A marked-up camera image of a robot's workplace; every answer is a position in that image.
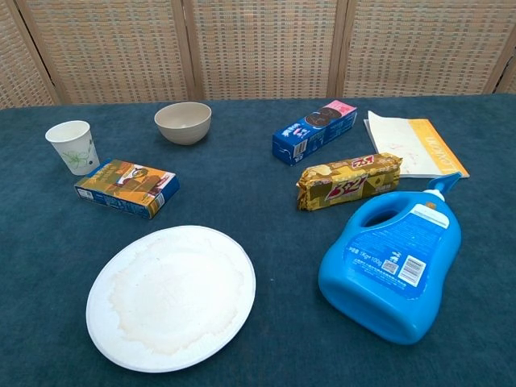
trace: table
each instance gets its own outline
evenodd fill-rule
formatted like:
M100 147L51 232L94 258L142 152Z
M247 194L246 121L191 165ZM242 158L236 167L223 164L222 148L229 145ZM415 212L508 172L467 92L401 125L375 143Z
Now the table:
M0 385L516 385L516 95L343 98L355 126L294 167L271 153L272 133L330 100L217 101L209 135L165 140L153 116L167 103L0 111ZM333 309L318 290L324 252L364 202L296 210L309 165L373 153L367 110L429 118L471 178L447 195L463 244L434 326L421 342L387 343ZM181 188L147 220L81 200L78 180L44 139L51 126L90 122L101 159L177 173ZM422 190L428 180L402 179ZM132 241L197 224L240 243L256 300L239 334L191 368L143 374L112 364L85 324L89 289Z

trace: white paper cup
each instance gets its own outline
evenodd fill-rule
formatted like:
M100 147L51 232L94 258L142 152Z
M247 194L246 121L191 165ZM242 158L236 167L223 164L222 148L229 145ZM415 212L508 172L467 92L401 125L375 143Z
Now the white paper cup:
M99 166L86 121L67 121L55 125L47 130L45 139L52 144L74 175L86 175Z

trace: beige bowl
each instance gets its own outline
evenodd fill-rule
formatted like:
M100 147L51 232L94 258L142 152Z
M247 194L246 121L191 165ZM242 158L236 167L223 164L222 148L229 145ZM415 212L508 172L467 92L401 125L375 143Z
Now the beige bowl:
M159 110L154 122L168 141L191 145L210 130L211 108L199 102L174 103Z

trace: blue plastic bottle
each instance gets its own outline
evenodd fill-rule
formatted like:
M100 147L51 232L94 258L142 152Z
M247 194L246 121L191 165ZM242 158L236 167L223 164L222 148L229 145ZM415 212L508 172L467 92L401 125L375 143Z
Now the blue plastic bottle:
M460 173L424 192L366 202L324 256L318 283L335 308L380 337L418 342L439 310L444 278L460 247L460 226L443 195Z

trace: cookie image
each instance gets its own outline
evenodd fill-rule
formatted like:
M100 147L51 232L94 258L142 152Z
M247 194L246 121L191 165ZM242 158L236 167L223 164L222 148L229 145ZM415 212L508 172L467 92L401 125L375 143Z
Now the cookie image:
M318 173L319 175L327 176L331 173L331 167L326 164L315 165L310 168L310 172Z
M331 109L330 107L322 107L318 110L318 112L321 115L328 117L329 119L339 119L340 117L342 117L338 110Z
M320 114L319 112L315 112L307 115L305 117L305 121L312 127L325 127L330 123L330 118Z

